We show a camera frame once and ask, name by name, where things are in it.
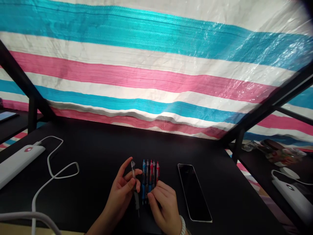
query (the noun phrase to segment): pen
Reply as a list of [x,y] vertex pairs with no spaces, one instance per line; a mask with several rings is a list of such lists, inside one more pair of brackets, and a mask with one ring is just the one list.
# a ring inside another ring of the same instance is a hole
[[145,176],[145,174],[146,174],[146,163],[144,162],[144,160],[143,160],[143,164],[142,164],[142,185],[141,185],[141,187],[142,187],[142,197],[141,197],[141,199],[142,199],[142,204],[143,204],[143,201],[144,201],[144,196],[145,196],[145,190],[144,190],[144,187],[145,187],[145,185],[144,185],[144,176]]
[[153,172],[153,163],[152,163],[152,160],[151,160],[151,162],[150,162],[149,192],[151,192],[152,172]]
[[[135,174],[135,169],[134,169],[135,163],[133,162],[133,160],[131,160],[130,165],[131,165],[131,172],[133,174],[133,178],[136,181],[136,174]],[[139,217],[139,196],[136,191],[136,183],[135,183],[134,196],[135,196],[136,210],[138,210],[138,217]]]
[[158,182],[160,176],[160,166],[159,162],[156,162],[156,182]]
[[152,173],[152,189],[154,189],[154,186],[155,186],[155,184],[154,184],[154,182],[155,182],[155,165],[156,165],[156,163],[154,162],[154,160],[153,160],[153,173]]
[[147,203],[147,198],[148,198],[148,177],[149,177],[149,160],[147,159],[147,163],[146,163],[146,185],[145,185],[145,203]]

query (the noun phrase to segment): charging cable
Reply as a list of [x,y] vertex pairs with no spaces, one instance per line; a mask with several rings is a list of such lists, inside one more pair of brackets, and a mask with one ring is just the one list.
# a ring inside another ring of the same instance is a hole
[[[56,235],[61,235],[60,230],[58,229],[58,227],[56,226],[56,224],[53,222],[53,220],[43,214],[43,213],[39,213],[36,212],[36,199],[38,194],[40,193],[40,191],[48,184],[50,183],[53,179],[64,179],[64,178],[69,178],[72,176],[75,176],[79,173],[79,166],[77,162],[73,162],[69,165],[67,165],[66,167],[64,167],[62,170],[60,170],[56,175],[54,175],[51,171],[51,167],[50,167],[50,156],[63,144],[63,140],[55,137],[55,136],[47,136],[45,138],[43,138],[41,141],[36,142],[35,144],[33,144],[34,146],[36,145],[40,145],[41,142],[47,138],[53,137],[55,139],[61,140],[61,143],[58,145],[58,147],[56,147],[47,157],[47,164],[48,164],[48,169],[49,169],[49,173],[51,175],[51,179],[48,180],[43,186],[41,186],[41,188],[36,192],[33,201],[32,201],[32,212],[29,211],[25,211],[25,212],[13,212],[13,213],[4,213],[4,214],[0,214],[0,221],[4,221],[4,220],[12,220],[12,219],[19,219],[19,218],[24,218],[24,219],[32,219],[32,235],[35,235],[36,233],[36,219],[41,220],[42,222],[44,222],[49,228],[51,228],[53,230],[53,232]],[[77,172],[73,175],[69,175],[69,176],[63,176],[63,177],[57,177],[59,174],[61,174],[64,170],[66,170],[68,167],[70,167],[71,165],[76,165],[77,167]]]
[[[32,201],[32,212],[36,212],[36,199],[37,199],[37,196],[38,196],[38,194],[40,193],[40,191],[41,191],[48,183],[50,183],[53,179],[59,180],[59,179],[69,178],[69,177],[75,176],[75,175],[77,175],[77,174],[79,173],[79,166],[78,166],[78,163],[77,163],[77,162],[73,162],[73,163],[67,165],[66,167],[64,167],[62,170],[60,170],[56,175],[53,175],[53,173],[52,173],[52,171],[51,171],[51,167],[50,167],[50,156],[63,144],[64,141],[63,141],[62,139],[58,138],[58,137],[55,137],[55,136],[52,136],[52,135],[51,135],[51,136],[47,136],[47,137],[43,138],[41,141],[36,142],[34,145],[40,145],[43,140],[45,140],[45,139],[47,139],[47,138],[50,138],[50,137],[53,137],[53,138],[58,139],[58,140],[61,140],[61,143],[60,143],[60,144],[58,145],[58,147],[56,147],[56,148],[48,155],[48,157],[47,157],[48,169],[49,169],[49,173],[50,173],[50,175],[51,175],[52,178],[51,178],[50,180],[48,180],[48,181],[37,191],[37,193],[35,194],[35,196],[34,196],[34,198],[33,198],[33,201]],[[65,169],[67,169],[68,167],[70,167],[71,165],[74,165],[74,164],[75,164],[76,167],[77,167],[77,172],[76,172],[75,174],[69,175],[69,176],[57,177],[57,176],[58,176],[59,174],[61,174]],[[35,233],[36,233],[36,219],[33,218],[33,219],[32,219],[32,235],[35,235]]]
[[282,172],[280,172],[280,171],[277,171],[277,170],[272,170],[272,171],[271,171],[271,174],[272,174],[272,178],[273,178],[273,179],[278,180],[278,178],[273,174],[274,171],[276,171],[276,172],[278,172],[278,173],[281,173],[282,175],[285,175],[285,176],[287,176],[288,178],[293,179],[293,180],[295,180],[295,181],[297,181],[297,182],[299,182],[299,183],[302,183],[302,184],[305,184],[305,185],[313,185],[313,184],[303,183],[303,182],[301,182],[301,181],[299,181],[299,180],[296,180],[295,178],[293,178],[293,177],[291,177],[291,176],[289,176],[289,175],[286,175],[286,174],[284,174],[284,173],[282,173]]

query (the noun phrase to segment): white power bank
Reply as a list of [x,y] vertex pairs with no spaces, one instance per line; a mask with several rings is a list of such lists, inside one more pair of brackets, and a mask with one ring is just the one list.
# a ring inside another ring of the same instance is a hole
[[313,205],[309,200],[293,185],[278,179],[272,182],[301,220],[310,225],[313,222]]
[[0,189],[45,150],[42,146],[26,145],[0,164]]

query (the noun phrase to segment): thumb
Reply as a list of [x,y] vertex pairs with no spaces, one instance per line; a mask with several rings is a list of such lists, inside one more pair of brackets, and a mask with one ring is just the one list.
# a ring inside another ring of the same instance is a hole
[[123,188],[121,188],[121,191],[123,192],[123,194],[127,194],[130,191],[132,191],[135,186],[135,182],[136,182],[135,179],[131,178],[130,181],[128,181],[128,183],[125,184]]
[[164,224],[164,217],[159,209],[156,198],[154,197],[152,193],[148,193],[148,199],[149,199],[149,203],[150,203],[154,220],[156,221],[156,224],[160,228],[162,228],[162,224]]

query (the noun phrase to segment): hand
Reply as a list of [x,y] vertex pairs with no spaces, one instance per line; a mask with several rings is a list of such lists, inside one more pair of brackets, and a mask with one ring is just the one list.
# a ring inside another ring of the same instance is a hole
[[175,190],[159,180],[151,193],[148,193],[148,199],[153,217],[160,229],[167,235],[180,235],[182,221],[178,212]]
[[[117,223],[123,217],[133,195],[133,188],[136,183],[136,190],[140,192],[140,182],[134,179],[132,172],[124,175],[126,167],[133,158],[128,158],[120,167],[115,180],[113,181],[110,195],[105,208],[99,218],[94,222],[87,234],[110,234]],[[135,175],[142,174],[142,170],[135,169]]]

